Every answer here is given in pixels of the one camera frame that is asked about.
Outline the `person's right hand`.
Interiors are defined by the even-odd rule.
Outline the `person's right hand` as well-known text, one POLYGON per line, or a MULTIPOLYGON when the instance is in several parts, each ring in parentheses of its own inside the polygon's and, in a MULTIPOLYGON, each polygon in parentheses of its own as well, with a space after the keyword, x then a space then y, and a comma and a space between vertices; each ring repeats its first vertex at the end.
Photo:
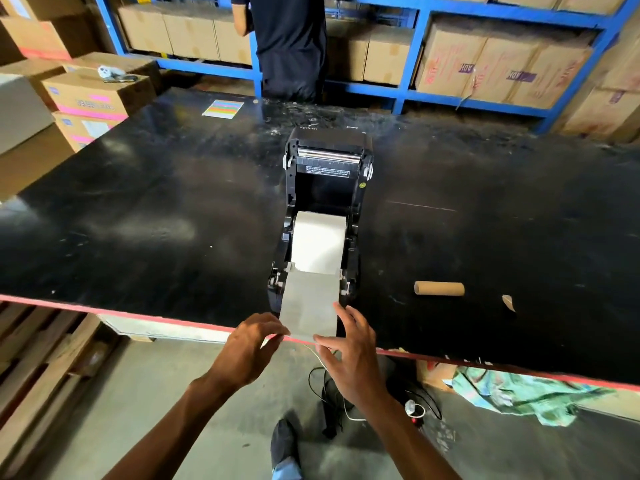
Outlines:
POLYGON ((372 347, 366 337, 360 334, 354 320, 354 313, 360 312, 351 306, 343 307, 338 302, 334 302, 333 308, 345 330, 346 335, 341 338, 346 339, 346 344, 341 351, 333 352, 340 359, 340 364, 325 368, 343 398, 356 407, 355 402, 364 400, 366 395, 387 392, 387 389, 380 373, 376 347, 372 347))

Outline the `person's left hand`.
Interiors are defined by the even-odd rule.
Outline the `person's left hand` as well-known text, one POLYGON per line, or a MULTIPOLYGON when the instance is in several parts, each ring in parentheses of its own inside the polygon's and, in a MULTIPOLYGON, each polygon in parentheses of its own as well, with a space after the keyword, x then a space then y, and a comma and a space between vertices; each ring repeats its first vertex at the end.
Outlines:
POLYGON ((265 367, 253 366, 253 354, 274 335, 290 330, 271 313, 252 314, 231 332, 206 379, 217 390, 233 394, 258 379, 265 367))

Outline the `white label paper roll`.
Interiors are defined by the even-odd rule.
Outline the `white label paper roll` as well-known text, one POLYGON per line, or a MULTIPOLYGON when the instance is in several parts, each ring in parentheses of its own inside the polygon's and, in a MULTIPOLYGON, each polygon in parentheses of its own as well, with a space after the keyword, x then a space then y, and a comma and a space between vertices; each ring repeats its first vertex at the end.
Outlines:
POLYGON ((333 304, 340 298, 345 216, 301 211, 295 218, 280 321, 292 339, 337 334, 333 304))

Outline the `person's left forearm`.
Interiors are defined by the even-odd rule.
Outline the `person's left forearm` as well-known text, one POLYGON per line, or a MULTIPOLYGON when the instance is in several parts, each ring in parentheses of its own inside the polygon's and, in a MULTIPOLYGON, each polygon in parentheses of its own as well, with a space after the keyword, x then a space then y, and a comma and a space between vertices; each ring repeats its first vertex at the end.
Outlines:
POLYGON ((210 371, 185 393, 102 480, 172 480, 199 435, 242 384, 210 371))

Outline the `person's right forearm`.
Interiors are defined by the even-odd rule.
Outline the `person's right forearm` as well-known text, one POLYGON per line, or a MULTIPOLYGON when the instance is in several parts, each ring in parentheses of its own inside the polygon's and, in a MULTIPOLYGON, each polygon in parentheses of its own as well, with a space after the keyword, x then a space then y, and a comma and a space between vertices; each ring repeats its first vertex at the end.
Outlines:
POLYGON ((403 480, 461 480, 387 392, 366 395, 355 404, 379 436, 403 480))

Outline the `black power adapter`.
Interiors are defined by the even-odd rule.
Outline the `black power adapter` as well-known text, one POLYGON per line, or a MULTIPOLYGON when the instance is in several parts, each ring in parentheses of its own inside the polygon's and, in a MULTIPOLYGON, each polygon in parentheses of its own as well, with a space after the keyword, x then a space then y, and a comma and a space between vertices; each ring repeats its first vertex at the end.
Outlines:
POLYGON ((343 432, 343 419, 345 418, 343 397, 340 395, 334 380, 327 371, 323 373, 323 387, 321 390, 323 400, 324 427, 323 436, 333 440, 338 433, 343 432))

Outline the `brown cardboard tube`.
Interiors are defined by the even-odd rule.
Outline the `brown cardboard tube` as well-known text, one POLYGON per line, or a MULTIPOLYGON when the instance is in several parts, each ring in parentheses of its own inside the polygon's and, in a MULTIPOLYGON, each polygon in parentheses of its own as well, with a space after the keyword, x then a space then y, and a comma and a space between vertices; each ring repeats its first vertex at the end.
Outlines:
POLYGON ((465 295, 465 286, 461 282, 416 281, 413 290, 418 296, 462 297, 465 295))

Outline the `person's dark shoe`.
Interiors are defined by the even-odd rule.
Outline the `person's dark shoe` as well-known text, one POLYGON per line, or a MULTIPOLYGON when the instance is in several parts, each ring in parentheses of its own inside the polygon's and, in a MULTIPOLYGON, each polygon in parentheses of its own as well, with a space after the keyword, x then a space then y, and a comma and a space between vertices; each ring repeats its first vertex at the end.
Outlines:
POLYGON ((285 417, 278 421, 273 430, 270 443, 270 455, 272 472, 281 460, 289 456, 295 457, 300 464, 297 432, 289 419, 285 417))

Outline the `person's blue trouser leg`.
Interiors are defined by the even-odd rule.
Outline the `person's blue trouser leg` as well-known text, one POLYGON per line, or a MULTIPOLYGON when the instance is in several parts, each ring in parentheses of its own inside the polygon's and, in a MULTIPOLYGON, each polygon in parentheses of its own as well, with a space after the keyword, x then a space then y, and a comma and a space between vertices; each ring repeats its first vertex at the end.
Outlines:
POLYGON ((271 480, 303 480, 298 460, 293 456, 281 460, 274 467, 271 480))

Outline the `green patterned cloth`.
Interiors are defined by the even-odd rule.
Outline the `green patterned cloth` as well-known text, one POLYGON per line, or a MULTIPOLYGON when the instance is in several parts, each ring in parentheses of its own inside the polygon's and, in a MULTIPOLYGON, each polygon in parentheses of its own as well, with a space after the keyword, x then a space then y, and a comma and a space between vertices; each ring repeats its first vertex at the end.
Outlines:
POLYGON ((582 404, 612 395, 615 389, 475 367, 458 367, 451 379, 457 395, 485 410, 540 424, 568 427, 582 404))

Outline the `black label printer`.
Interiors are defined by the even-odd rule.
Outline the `black label printer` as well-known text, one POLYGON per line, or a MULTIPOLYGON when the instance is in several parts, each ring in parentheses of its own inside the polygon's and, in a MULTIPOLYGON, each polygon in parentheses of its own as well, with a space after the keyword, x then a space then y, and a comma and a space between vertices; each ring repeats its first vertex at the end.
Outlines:
POLYGON ((354 128, 296 127, 283 156, 285 215, 280 241, 268 279, 272 312, 281 313, 285 286, 300 266, 293 258, 297 222, 304 212, 318 214, 321 223, 340 223, 344 237, 338 241, 339 294, 330 302, 348 305, 360 285, 361 258, 358 226, 365 188, 373 174, 371 138, 354 128))

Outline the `wooden pallet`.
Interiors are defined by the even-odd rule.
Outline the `wooden pallet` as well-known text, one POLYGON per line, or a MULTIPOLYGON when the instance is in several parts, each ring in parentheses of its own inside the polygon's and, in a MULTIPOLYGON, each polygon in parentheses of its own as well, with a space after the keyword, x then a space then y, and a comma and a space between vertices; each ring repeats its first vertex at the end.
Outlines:
POLYGON ((96 315, 0 301, 0 480, 48 448, 119 341, 96 315))

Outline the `rainbow striped paper sheet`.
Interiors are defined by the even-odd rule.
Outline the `rainbow striped paper sheet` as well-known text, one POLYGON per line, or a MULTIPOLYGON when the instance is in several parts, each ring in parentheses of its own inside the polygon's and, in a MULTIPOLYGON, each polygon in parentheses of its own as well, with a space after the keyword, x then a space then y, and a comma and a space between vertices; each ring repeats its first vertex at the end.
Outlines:
POLYGON ((204 110, 202 116, 232 120, 243 106, 244 102, 216 99, 204 110))

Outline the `blue metal shelf rack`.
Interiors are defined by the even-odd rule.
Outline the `blue metal shelf rack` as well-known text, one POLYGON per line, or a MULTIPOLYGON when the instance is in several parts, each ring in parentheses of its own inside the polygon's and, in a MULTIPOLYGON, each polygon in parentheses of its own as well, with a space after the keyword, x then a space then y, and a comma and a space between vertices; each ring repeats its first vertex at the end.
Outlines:
MULTIPOLYGON (((640 0, 623 0, 619 8, 612 15, 594 15, 573 11, 557 11, 535 9, 522 6, 510 6, 486 2, 462 1, 462 0, 347 0, 357 3, 372 4, 376 6, 398 7, 408 9, 415 15, 413 18, 415 33, 408 51, 407 63, 409 67, 403 70, 401 81, 396 86, 384 86, 364 82, 347 80, 327 80, 328 86, 337 86, 348 93, 359 95, 379 96, 393 100, 393 114, 403 112, 404 103, 407 100, 426 102, 430 104, 466 107, 481 111, 518 114, 540 118, 540 123, 535 133, 544 134, 550 132, 568 107, 573 97, 581 86, 587 81, 590 72, 596 67, 604 53, 610 49, 620 35, 623 26, 628 23, 636 11, 640 8, 640 0), (460 99, 453 96, 434 95, 420 93, 412 87, 412 71, 419 66, 421 40, 428 31, 428 26, 434 14, 450 14, 473 16, 476 18, 491 18, 494 20, 507 20, 510 22, 535 23, 557 25, 565 28, 576 28, 599 31, 593 46, 593 52, 581 69, 576 73, 572 81, 565 88, 563 94, 557 99, 550 109, 536 109, 533 107, 517 106, 505 103, 482 102, 471 99, 460 99)), ((95 0, 100 17, 108 31, 109 38, 117 55, 142 55, 130 51, 124 37, 117 15, 119 4, 112 4, 109 0, 95 0)), ((228 77, 233 79, 249 80, 253 83, 255 96, 262 96, 262 74, 259 70, 259 60, 255 53, 257 44, 255 34, 249 35, 250 55, 252 64, 201 62, 197 56, 194 61, 174 57, 156 57, 161 69, 178 70, 183 72, 198 73, 228 77)))

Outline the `cardboard box with purple print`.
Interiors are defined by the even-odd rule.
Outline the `cardboard box with purple print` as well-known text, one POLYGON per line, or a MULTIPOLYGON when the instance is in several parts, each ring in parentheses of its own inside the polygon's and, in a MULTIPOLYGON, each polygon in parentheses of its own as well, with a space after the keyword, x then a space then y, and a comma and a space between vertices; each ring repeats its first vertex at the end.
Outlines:
POLYGON ((539 45, 537 38, 493 34, 486 40, 466 87, 470 100, 505 103, 539 45))
POLYGON ((521 72, 506 102, 551 109, 592 53, 588 41, 544 39, 521 72))
POLYGON ((462 98, 487 39, 488 26, 482 20, 434 17, 415 76, 416 91, 462 98))

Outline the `small cardboard box pink tape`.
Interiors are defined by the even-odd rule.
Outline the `small cardboard box pink tape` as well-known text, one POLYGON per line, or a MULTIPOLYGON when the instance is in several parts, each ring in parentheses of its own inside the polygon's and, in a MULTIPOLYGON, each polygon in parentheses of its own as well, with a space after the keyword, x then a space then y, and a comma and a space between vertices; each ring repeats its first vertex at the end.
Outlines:
POLYGON ((60 111, 52 113, 55 124, 75 153, 117 126, 119 121, 77 116, 60 111))

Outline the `cardboard box with pink tape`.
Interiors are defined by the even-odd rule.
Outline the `cardboard box with pink tape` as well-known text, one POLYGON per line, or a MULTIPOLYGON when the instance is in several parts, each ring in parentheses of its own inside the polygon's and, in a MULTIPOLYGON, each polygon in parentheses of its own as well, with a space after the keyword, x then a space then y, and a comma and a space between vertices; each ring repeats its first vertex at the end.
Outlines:
POLYGON ((45 79, 43 85, 59 112, 101 120, 123 121, 156 97, 147 76, 106 82, 96 72, 78 70, 45 79))

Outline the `white tape dispenser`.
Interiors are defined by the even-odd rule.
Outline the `white tape dispenser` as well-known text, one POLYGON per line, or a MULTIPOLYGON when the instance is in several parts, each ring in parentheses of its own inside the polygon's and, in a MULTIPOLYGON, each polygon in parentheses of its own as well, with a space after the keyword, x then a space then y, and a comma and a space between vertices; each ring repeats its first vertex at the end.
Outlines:
POLYGON ((135 74, 129 74, 119 68, 105 65, 98 67, 97 74, 105 83, 137 82, 140 79, 139 76, 135 74))

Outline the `grey box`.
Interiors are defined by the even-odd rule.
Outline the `grey box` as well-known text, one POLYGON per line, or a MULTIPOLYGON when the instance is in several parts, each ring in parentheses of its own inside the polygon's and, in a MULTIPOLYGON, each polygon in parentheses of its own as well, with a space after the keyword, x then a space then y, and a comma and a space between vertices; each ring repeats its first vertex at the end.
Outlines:
POLYGON ((0 155, 54 123, 54 117, 30 81, 0 73, 0 155))

